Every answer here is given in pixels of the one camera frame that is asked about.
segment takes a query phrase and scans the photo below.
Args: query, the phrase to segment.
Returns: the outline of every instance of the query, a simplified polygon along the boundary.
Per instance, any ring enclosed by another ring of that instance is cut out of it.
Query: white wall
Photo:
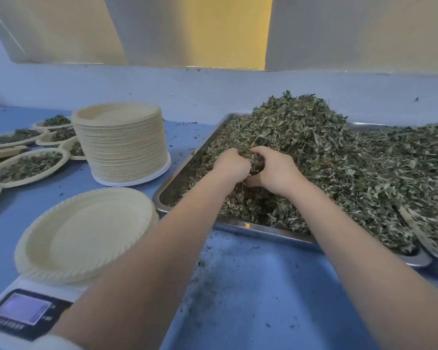
[[[139,100],[160,105],[166,120],[216,123],[228,112],[250,112],[286,89],[293,95],[316,93],[350,120],[438,122],[438,76],[17,65],[0,42],[0,105],[73,110]]]

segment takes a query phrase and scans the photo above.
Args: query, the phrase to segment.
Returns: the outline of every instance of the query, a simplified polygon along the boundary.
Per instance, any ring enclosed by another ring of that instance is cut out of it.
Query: finger
[[[245,179],[245,185],[247,188],[262,187],[261,175],[258,173],[257,175],[247,177]]]
[[[266,147],[266,146],[257,146],[257,147],[252,147],[250,149],[251,153],[259,153],[260,155],[262,155],[264,158],[266,158],[266,156],[269,156],[269,154],[271,152],[273,152],[272,148]]]

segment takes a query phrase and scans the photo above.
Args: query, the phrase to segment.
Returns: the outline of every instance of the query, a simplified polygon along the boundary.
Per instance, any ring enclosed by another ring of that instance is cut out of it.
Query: forearm
[[[289,198],[380,346],[438,349],[438,289],[310,182],[296,182]]]
[[[158,349],[232,188],[214,170],[205,176],[147,236],[114,262],[52,333],[87,350]]]

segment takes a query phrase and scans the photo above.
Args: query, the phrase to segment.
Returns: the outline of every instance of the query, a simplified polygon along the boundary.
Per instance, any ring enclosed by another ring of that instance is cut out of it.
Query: hand
[[[239,155],[236,148],[229,148],[222,152],[214,163],[213,172],[225,177],[231,184],[242,182],[250,174],[251,164],[246,158]]]
[[[291,188],[305,180],[291,156],[269,147],[253,147],[250,152],[259,153],[266,161],[264,170],[245,180],[247,188],[263,187],[271,193],[288,197]]]

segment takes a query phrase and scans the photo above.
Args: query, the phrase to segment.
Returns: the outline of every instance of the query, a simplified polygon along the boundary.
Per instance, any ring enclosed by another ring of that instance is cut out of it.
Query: blue table
[[[0,133],[68,112],[0,107]],[[164,122],[172,167],[136,189],[152,196],[212,130]],[[59,202],[102,188],[85,161],[0,196],[0,293],[18,274],[13,252],[23,231]],[[321,254],[212,230],[162,349],[377,349]],[[438,280],[426,276],[438,287]]]

